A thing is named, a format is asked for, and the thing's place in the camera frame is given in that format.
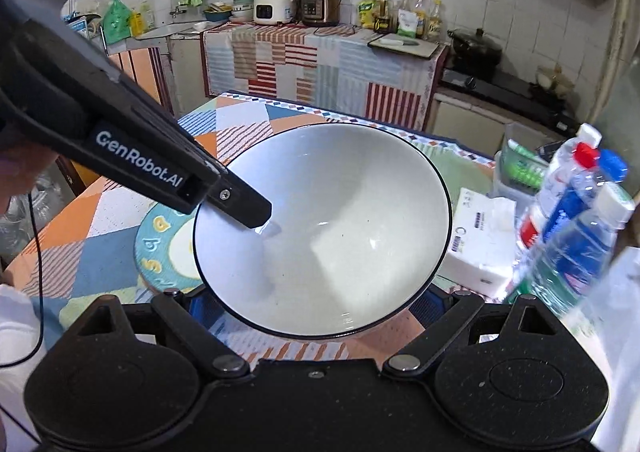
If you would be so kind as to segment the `left hand purple nails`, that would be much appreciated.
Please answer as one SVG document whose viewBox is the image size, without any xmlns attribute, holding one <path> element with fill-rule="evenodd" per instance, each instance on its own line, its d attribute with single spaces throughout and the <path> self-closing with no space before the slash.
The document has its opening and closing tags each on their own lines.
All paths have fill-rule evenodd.
<svg viewBox="0 0 640 452">
<path fill-rule="evenodd" d="M 8 149 L 0 157 L 0 215 L 9 208 L 11 198 L 32 189 L 41 173 L 58 158 L 56 152 L 37 143 L 24 140 Z"/>
</svg>

